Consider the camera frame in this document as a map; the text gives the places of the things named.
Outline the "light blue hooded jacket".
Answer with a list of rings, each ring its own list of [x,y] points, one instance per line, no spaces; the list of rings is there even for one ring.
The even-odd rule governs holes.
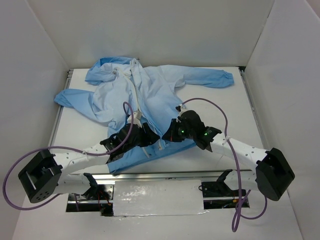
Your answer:
[[[141,122],[162,136],[182,103],[175,89],[184,85],[200,85],[223,89],[234,84],[233,75],[224,70],[161,65],[143,67],[137,59],[122,56],[103,57],[87,72],[85,81],[95,91],[65,89],[55,102],[73,108],[90,120],[117,133],[126,122],[123,103],[140,111]]]

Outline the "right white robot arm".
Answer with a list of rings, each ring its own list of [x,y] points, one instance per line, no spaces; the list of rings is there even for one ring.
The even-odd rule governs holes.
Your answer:
[[[237,157],[239,163],[251,170],[251,174],[241,181],[272,201],[278,201],[295,179],[292,168],[279,149],[256,148],[227,137],[221,130],[206,126],[193,110],[183,111],[173,118],[162,139],[174,143],[189,139],[202,150],[229,158]]]

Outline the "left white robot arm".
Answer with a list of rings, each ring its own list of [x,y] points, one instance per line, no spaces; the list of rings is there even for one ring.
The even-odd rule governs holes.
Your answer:
[[[18,178],[32,204],[53,194],[78,194],[91,200],[101,192],[90,173],[76,174],[85,168],[119,160],[135,147],[153,145],[160,136],[147,123],[126,124],[118,133],[80,152],[39,151],[20,171]]]

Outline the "white foam block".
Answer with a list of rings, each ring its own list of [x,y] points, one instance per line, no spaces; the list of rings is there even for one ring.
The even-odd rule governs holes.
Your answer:
[[[205,212],[200,180],[120,181],[113,214],[121,217],[184,216]]]

